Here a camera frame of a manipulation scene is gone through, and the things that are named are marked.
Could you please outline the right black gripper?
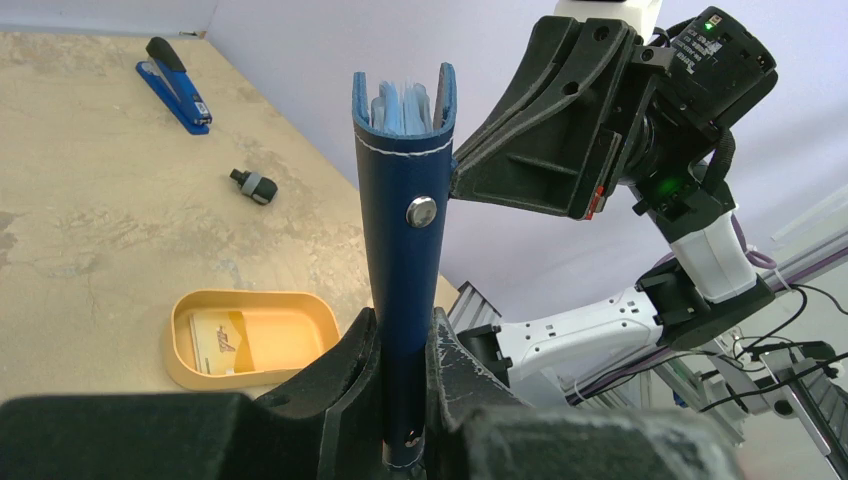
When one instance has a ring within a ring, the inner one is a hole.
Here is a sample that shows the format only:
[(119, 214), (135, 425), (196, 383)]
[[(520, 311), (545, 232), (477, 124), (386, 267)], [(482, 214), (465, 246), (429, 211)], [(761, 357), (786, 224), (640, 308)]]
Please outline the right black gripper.
[(505, 92), (456, 152), (452, 197), (573, 219), (601, 212), (638, 177), (670, 66), (669, 47), (637, 37), (622, 20), (538, 20)]

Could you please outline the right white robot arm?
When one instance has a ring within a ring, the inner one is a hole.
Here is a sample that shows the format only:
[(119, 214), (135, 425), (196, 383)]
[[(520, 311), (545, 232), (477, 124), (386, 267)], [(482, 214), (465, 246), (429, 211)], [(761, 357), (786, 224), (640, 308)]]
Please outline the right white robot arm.
[(568, 364), (580, 389), (698, 348), (768, 305), (726, 177), (732, 126), (777, 80), (770, 51), (717, 7), (651, 38), (619, 19), (538, 20), (505, 93), (457, 152), (451, 196), (587, 221), (625, 186), (671, 257), (605, 300), (471, 328), (462, 345), (504, 384)]

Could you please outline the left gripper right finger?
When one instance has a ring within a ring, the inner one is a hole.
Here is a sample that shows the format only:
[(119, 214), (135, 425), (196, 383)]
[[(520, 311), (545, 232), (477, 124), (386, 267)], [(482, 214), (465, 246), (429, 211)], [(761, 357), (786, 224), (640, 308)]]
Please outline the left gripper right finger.
[(428, 333), (430, 479), (739, 479), (707, 419), (669, 410), (536, 408), (460, 343), (437, 307)]

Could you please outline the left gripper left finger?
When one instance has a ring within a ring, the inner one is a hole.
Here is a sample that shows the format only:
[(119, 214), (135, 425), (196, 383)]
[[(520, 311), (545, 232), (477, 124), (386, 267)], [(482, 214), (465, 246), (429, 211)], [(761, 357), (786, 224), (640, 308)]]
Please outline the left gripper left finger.
[(51, 395), (1, 407), (5, 479), (374, 479), (381, 472), (372, 309), (258, 398)]

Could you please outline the blue leather card holder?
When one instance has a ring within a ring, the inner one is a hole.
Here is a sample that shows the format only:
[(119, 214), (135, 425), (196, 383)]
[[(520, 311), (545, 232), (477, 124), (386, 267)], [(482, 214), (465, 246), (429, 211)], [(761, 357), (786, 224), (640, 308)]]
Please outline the blue leather card holder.
[(434, 300), (457, 117), (455, 69), (443, 63), (435, 96), (389, 82), (374, 99), (352, 85), (352, 120), (368, 274), (378, 322), (383, 462), (405, 471), (425, 446), (426, 345)]

